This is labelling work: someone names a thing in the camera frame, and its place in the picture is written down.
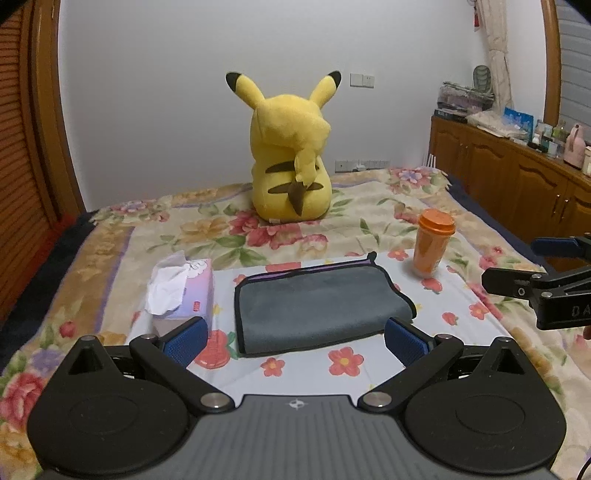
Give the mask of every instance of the black ear tip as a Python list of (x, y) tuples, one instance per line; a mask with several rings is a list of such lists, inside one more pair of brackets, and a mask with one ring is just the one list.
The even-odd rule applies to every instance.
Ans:
[(332, 77), (333, 80), (335, 81), (335, 85), (337, 88), (339, 88), (339, 84), (340, 84), (340, 72), (338, 70), (335, 70), (333, 72), (329, 73), (329, 77)]
[(238, 72), (229, 72), (226, 74), (226, 82), (234, 93), (236, 93), (236, 82), (238, 81), (238, 77), (240, 75), (242, 75), (242, 73)]

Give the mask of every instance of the cabinet handle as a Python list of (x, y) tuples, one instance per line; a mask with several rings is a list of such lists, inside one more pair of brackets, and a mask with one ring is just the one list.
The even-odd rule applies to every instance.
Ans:
[(564, 208), (562, 209), (562, 214), (560, 215), (560, 220), (559, 220), (559, 223), (560, 223), (560, 222), (562, 222), (562, 220), (563, 220), (563, 218), (564, 218), (564, 213), (566, 212), (566, 207), (568, 207), (568, 206), (569, 206), (569, 200), (568, 200), (568, 199), (566, 199), (566, 200), (564, 201)]
[(560, 200), (560, 195), (558, 194), (556, 196), (556, 200), (554, 201), (554, 208), (552, 208), (552, 215), (550, 216), (554, 216), (554, 214), (556, 213), (556, 207), (558, 206), (558, 201)]

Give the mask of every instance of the blue gripper pad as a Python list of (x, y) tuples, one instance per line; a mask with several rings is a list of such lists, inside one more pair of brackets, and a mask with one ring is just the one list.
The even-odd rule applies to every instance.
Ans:
[(541, 257), (583, 258), (585, 255), (584, 248), (574, 238), (536, 238), (531, 249)]
[(160, 341), (164, 354), (186, 368), (207, 345), (207, 322), (201, 317), (192, 318)]
[(402, 326), (393, 319), (389, 319), (384, 328), (386, 347), (405, 367), (427, 355), (431, 350), (427, 341), (413, 333), (412, 330), (417, 329), (411, 325)]

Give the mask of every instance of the pink bottle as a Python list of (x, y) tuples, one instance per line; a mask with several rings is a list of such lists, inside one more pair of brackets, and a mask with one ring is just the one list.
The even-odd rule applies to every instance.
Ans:
[(569, 138), (566, 141), (564, 161), (580, 170), (585, 161), (585, 148), (587, 148), (587, 145), (584, 140), (583, 126), (576, 124), (570, 131)]

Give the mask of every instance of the logo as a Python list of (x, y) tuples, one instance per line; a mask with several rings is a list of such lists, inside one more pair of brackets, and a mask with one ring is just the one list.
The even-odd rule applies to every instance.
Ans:
[[(580, 308), (578, 305), (575, 305), (575, 306), (573, 307), (573, 312), (572, 312), (571, 316), (572, 316), (572, 318), (576, 318), (576, 317), (578, 317), (579, 315), (581, 315), (581, 308)], [(583, 311), (583, 315), (584, 315), (585, 317), (588, 317), (589, 315), (591, 315), (591, 306), (590, 306), (590, 305), (587, 305), (587, 306), (585, 307), (585, 309), (584, 309), (584, 311)]]
[(288, 405), (294, 410), (299, 410), (300, 408), (304, 408), (307, 403), (301, 401), (299, 398), (296, 398), (295, 400), (290, 401)]

